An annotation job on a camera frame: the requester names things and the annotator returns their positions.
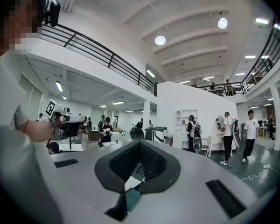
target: black rectangular slot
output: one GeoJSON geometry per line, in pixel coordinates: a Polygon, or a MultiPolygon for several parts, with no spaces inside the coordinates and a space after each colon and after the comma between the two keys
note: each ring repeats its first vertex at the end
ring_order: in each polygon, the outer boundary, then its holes
{"type": "Polygon", "coordinates": [[[212,194],[215,196],[221,207],[229,218],[233,218],[245,210],[240,201],[227,189],[219,180],[213,180],[206,183],[212,194]]]}
{"type": "Polygon", "coordinates": [[[65,167],[65,166],[75,164],[77,162],[78,162],[78,160],[76,160],[76,159],[68,159],[68,160],[65,160],[65,161],[55,162],[54,164],[55,164],[56,168],[61,168],[61,167],[65,167]]]}

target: ceiling light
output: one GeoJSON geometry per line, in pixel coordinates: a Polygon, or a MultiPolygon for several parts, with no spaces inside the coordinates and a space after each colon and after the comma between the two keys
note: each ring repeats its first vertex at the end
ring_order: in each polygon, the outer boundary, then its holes
{"type": "Polygon", "coordinates": [[[157,37],[155,38],[154,42],[155,42],[155,44],[161,46],[161,45],[164,45],[164,44],[165,44],[166,38],[163,37],[162,35],[160,35],[160,36],[157,36],[157,37]]]}
{"type": "Polygon", "coordinates": [[[56,85],[58,87],[58,90],[63,92],[63,89],[62,89],[62,86],[61,86],[61,83],[59,81],[56,81],[56,85]]]}
{"type": "Polygon", "coordinates": [[[153,73],[151,73],[150,70],[147,70],[146,72],[147,72],[152,78],[155,78],[155,75],[154,75],[153,73]]]}
{"type": "Polygon", "coordinates": [[[212,79],[212,78],[215,78],[215,77],[205,77],[203,78],[204,80],[207,80],[207,79],[212,79]]]}
{"type": "Polygon", "coordinates": [[[274,24],[274,28],[277,28],[278,30],[280,30],[280,25],[279,24],[274,24]]]}
{"type": "Polygon", "coordinates": [[[263,24],[269,24],[269,21],[268,21],[268,20],[261,19],[261,18],[256,18],[256,22],[257,22],[257,23],[263,23],[263,24]]]}
{"type": "Polygon", "coordinates": [[[226,28],[228,25],[228,21],[226,18],[224,17],[221,17],[219,20],[218,20],[218,27],[221,28],[221,29],[224,29],[226,28]]]}
{"type": "Polygon", "coordinates": [[[188,83],[188,82],[190,82],[190,81],[189,80],[183,81],[183,82],[180,82],[179,84],[184,84],[184,83],[188,83]]]}
{"type": "Polygon", "coordinates": [[[124,102],[123,101],[119,101],[119,102],[113,103],[112,105],[120,105],[120,104],[124,104],[124,102]]]}

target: railing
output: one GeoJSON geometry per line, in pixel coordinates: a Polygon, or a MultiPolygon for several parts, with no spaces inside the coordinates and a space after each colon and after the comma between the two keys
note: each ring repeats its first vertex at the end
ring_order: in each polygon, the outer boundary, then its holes
{"type": "Polygon", "coordinates": [[[271,32],[263,50],[261,51],[252,69],[248,72],[242,82],[216,84],[215,87],[212,87],[212,85],[207,85],[198,88],[219,94],[221,96],[245,94],[274,67],[279,59],[280,23],[278,23],[277,18],[275,17],[272,23],[271,32]]]}
{"type": "Polygon", "coordinates": [[[152,83],[130,63],[104,45],[71,28],[60,24],[53,28],[43,24],[40,38],[97,61],[157,96],[157,83],[152,83]]]}

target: sneaker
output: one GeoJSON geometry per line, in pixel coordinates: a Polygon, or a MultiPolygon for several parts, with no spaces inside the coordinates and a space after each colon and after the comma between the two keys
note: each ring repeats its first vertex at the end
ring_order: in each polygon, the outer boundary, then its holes
{"type": "Polygon", "coordinates": [[[220,163],[221,163],[222,165],[225,165],[225,166],[227,165],[227,162],[225,162],[225,161],[221,161],[220,163]]]}

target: round ceiling light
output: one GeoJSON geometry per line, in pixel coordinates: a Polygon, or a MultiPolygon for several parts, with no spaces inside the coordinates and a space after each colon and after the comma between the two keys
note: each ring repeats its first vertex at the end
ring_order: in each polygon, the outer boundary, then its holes
{"type": "Polygon", "coordinates": [[[228,21],[226,20],[226,18],[224,17],[221,17],[219,20],[218,20],[218,27],[221,28],[221,29],[224,29],[227,27],[227,24],[228,24],[228,21]]]}
{"type": "Polygon", "coordinates": [[[161,46],[161,45],[164,45],[164,44],[165,44],[166,38],[163,37],[162,35],[160,35],[160,36],[157,36],[157,37],[155,38],[154,42],[155,42],[155,44],[161,46]]]}

